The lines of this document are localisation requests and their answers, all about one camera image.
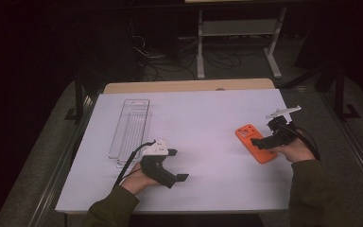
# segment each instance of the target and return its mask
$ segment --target white table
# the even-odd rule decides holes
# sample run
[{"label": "white table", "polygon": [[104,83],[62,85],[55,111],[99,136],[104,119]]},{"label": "white table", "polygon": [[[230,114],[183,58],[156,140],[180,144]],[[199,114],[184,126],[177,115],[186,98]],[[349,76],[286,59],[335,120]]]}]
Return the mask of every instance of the white table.
[{"label": "white table", "polygon": [[164,160],[173,174],[188,173],[171,189],[141,193],[135,213],[258,213],[287,209],[292,170],[283,155],[258,164],[234,131],[253,124],[271,134],[266,114],[285,108],[279,90],[104,94],[98,98],[56,210],[85,213],[112,190],[120,172],[108,158],[125,99],[150,100],[148,141],[164,139],[179,152]]}]

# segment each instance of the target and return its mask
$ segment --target human hand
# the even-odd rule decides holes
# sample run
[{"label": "human hand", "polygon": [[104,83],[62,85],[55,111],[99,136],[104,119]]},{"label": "human hand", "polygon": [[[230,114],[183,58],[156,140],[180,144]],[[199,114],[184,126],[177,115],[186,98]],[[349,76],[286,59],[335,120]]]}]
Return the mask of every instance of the human hand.
[{"label": "human hand", "polygon": [[296,138],[288,145],[269,148],[268,150],[272,152],[283,153],[285,158],[291,163],[297,163],[305,160],[315,160],[314,154],[299,138]]},{"label": "human hand", "polygon": [[129,176],[120,185],[132,194],[137,195],[148,186],[158,184],[141,170],[140,163],[136,163],[131,169]]}]

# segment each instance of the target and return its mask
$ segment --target transparent container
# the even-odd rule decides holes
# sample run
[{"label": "transparent container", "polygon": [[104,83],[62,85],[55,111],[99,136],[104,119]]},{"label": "transparent container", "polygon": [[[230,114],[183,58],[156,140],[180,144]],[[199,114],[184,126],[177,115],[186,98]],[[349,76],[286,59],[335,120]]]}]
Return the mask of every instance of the transparent container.
[{"label": "transparent container", "polygon": [[[117,159],[116,166],[123,167],[131,153],[147,141],[152,114],[148,99],[127,99],[123,103],[109,158]],[[140,152],[130,166],[140,159]]]}]

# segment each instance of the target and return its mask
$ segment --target orange phone case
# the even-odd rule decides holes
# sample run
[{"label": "orange phone case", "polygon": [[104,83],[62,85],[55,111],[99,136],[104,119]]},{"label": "orange phone case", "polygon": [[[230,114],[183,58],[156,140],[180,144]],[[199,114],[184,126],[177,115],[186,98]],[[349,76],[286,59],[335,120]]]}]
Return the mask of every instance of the orange phone case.
[{"label": "orange phone case", "polygon": [[237,135],[237,137],[244,144],[244,146],[246,146],[252,156],[254,156],[255,160],[260,164],[267,163],[278,156],[277,153],[270,152],[266,149],[259,149],[257,146],[252,144],[252,138],[264,138],[253,125],[246,125],[237,129],[235,131],[235,135]]}]

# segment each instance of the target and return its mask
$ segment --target black cable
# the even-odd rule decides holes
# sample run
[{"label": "black cable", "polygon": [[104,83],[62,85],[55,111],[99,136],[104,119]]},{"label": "black cable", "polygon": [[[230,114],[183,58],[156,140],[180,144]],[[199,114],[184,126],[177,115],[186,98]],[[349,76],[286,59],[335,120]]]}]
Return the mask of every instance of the black cable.
[{"label": "black cable", "polygon": [[126,163],[125,163],[125,166],[123,166],[122,171],[120,172],[119,176],[117,177],[117,180],[116,180],[116,182],[114,183],[113,188],[114,188],[115,186],[119,185],[119,184],[122,182],[122,180],[123,180],[123,175],[125,175],[126,170],[129,168],[129,166],[130,166],[130,164],[131,164],[131,161],[134,159],[134,157],[135,157],[135,155],[137,154],[137,152],[138,152],[141,148],[143,148],[143,147],[145,147],[145,146],[151,146],[151,145],[153,145],[153,144],[155,144],[155,143],[156,143],[156,141],[154,141],[154,142],[144,143],[144,144],[140,145],[140,147],[138,147],[135,151],[133,151],[133,152],[131,153],[131,155],[130,155],[129,159],[128,159],[128,160],[126,161]]},{"label": "black cable", "polygon": [[137,171],[140,171],[140,170],[141,170],[141,168],[139,168],[139,169],[136,169],[136,170],[132,171],[132,172],[131,172],[131,173],[129,173],[128,175],[124,176],[124,177],[122,178],[122,180],[123,180],[123,179],[125,179],[125,178],[127,178],[129,175],[131,175],[131,174],[133,174],[133,173],[135,173],[135,172],[137,172]]},{"label": "black cable", "polygon": [[[299,139],[303,143],[305,143],[305,145],[309,148],[309,150],[314,155],[315,159],[320,161],[320,153],[318,152],[317,145],[313,146],[301,133],[299,133],[297,131],[293,131],[292,129],[290,129],[290,128],[284,126],[284,125],[278,125],[278,126],[285,129],[285,130],[287,130],[287,131],[290,131],[290,132],[294,133],[295,135],[297,135],[297,137],[299,137]],[[309,135],[312,138],[312,136],[308,132],[306,132],[306,131],[303,131],[303,132],[305,132],[307,135]]]}]

